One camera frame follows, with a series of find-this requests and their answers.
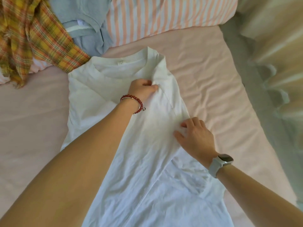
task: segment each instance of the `beige curtain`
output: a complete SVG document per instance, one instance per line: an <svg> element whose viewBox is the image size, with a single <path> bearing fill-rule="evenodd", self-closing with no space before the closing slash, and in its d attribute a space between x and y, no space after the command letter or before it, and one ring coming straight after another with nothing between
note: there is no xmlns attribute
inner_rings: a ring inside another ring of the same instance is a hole
<svg viewBox="0 0 303 227"><path fill-rule="evenodd" d="M240 33L256 41L253 61L272 67L265 86L287 96L278 112L296 126L303 149L303 0L239 0L237 11Z"/></svg>

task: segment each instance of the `bed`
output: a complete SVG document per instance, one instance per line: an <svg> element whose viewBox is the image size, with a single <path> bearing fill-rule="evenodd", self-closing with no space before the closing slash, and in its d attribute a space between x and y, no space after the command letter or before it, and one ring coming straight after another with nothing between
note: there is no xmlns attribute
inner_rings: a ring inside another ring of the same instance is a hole
<svg viewBox="0 0 303 227"><path fill-rule="evenodd" d="M218 26L165 32L111 48L125 57L149 46L166 56L191 116L215 136L234 165L295 204L295 194L267 141ZM57 67L32 74L16 90L0 86L0 217L60 150L67 134L68 77ZM235 226L253 226L232 196L225 203Z"/></svg>

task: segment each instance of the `plaid fabric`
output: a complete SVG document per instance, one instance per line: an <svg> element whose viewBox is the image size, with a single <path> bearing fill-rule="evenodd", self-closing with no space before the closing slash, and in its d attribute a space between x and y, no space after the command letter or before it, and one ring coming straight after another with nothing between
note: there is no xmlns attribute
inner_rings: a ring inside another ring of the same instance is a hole
<svg viewBox="0 0 303 227"><path fill-rule="evenodd" d="M0 0L0 68L18 87L36 59L65 72L90 57L77 47L51 12L47 0Z"/></svg>

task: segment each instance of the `smartwatch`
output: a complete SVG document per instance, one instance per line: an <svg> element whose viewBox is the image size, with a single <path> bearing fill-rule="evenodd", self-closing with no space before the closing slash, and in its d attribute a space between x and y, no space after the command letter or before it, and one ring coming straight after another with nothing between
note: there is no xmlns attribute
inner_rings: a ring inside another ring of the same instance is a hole
<svg viewBox="0 0 303 227"><path fill-rule="evenodd" d="M234 161L234 159L227 154L219 154L216 158L213 158L212 163L209 167L209 174L214 178L217 178L217 172L225 165L229 165Z"/></svg>

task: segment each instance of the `bed sheet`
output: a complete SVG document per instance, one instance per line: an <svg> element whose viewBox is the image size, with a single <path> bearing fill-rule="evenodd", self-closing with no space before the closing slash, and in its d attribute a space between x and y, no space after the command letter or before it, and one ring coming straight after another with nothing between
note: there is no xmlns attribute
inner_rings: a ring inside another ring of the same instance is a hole
<svg viewBox="0 0 303 227"><path fill-rule="evenodd" d="M169 31L109 49L125 57L149 46L166 56L191 116L215 136L218 152L283 198L296 197L268 143L218 26ZM67 134L68 77L54 66L16 90L0 86L0 216L60 150ZM235 226L253 226L231 195L225 203Z"/></svg>

